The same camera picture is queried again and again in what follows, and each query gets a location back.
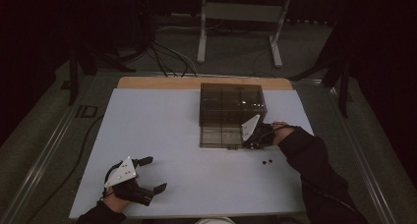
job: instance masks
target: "hand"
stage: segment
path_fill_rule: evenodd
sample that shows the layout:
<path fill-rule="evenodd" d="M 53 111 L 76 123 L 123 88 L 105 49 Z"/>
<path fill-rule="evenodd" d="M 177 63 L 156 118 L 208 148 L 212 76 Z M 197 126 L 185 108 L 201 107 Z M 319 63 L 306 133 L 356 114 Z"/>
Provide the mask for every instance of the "hand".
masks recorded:
<path fill-rule="evenodd" d="M 107 190 L 106 196 L 103 199 L 104 204 L 106 204 L 112 211 L 120 213 L 123 209 L 131 203 L 128 200 L 118 198 L 114 193 L 113 189 L 110 187 Z"/>
<path fill-rule="evenodd" d="M 274 129 L 280 128 L 282 126 L 286 126 L 288 125 L 285 122 L 276 122 L 274 121 L 272 123 L 272 127 Z M 283 128 L 280 130 L 275 131 L 275 138 L 273 139 L 272 145 L 279 145 L 282 140 L 284 140 L 286 137 L 288 137 L 288 135 L 290 135 L 292 132 L 294 132 L 293 128 Z"/>

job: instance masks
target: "sleeve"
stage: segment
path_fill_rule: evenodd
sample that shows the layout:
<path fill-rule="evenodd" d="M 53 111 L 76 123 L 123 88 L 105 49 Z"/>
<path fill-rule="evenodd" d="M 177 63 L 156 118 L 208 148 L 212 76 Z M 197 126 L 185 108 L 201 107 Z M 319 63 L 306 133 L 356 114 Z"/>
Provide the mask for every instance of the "sleeve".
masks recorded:
<path fill-rule="evenodd" d="M 104 202 L 98 201 L 96 207 L 80 216 L 77 224 L 119 224 L 125 219 L 123 213 L 114 212 Z"/>
<path fill-rule="evenodd" d="M 301 175 L 303 199 L 312 224 L 367 223 L 347 191 L 347 182 L 328 163 L 322 139 L 297 127 L 279 147 Z"/>

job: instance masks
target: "transparent box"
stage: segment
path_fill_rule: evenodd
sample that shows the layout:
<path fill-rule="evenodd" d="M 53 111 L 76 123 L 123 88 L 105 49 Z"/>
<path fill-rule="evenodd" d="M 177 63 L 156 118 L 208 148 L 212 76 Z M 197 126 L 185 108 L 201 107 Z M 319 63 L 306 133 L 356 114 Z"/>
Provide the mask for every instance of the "transparent box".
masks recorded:
<path fill-rule="evenodd" d="M 262 87 L 257 84 L 202 84 L 200 147 L 242 147 L 242 124 L 267 114 Z"/>

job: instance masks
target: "white tabletop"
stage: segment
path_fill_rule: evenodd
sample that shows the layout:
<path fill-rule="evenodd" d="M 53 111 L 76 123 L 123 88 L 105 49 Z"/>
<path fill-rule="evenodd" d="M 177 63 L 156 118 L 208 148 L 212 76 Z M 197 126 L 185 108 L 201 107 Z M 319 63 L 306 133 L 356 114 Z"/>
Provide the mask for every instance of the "white tabletop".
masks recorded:
<path fill-rule="evenodd" d="M 264 90 L 264 96 L 266 123 L 286 121 L 312 133 L 295 90 Z M 150 206 L 129 205 L 124 212 L 129 217 L 304 211 L 299 174 L 277 146 L 265 150 L 199 147 L 199 105 L 199 89 L 114 89 L 70 218 L 95 206 L 106 172 L 127 156 L 153 156 L 152 164 L 137 169 L 141 187 L 168 184 Z"/>

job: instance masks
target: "dark background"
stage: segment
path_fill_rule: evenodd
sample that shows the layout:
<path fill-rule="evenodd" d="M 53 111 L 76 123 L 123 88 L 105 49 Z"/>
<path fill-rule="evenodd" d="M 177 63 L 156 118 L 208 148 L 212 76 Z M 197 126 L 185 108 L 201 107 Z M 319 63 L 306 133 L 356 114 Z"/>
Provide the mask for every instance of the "dark background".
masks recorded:
<path fill-rule="evenodd" d="M 71 0 L 0 0 L 0 142 L 68 60 Z M 158 15 L 200 12 L 201 0 L 149 0 Z M 273 4 L 274 0 L 234 0 Z M 413 183 L 417 184 L 415 0 L 291 0 L 287 18 L 333 26 L 323 50 L 353 53 L 356 78 Z"/>

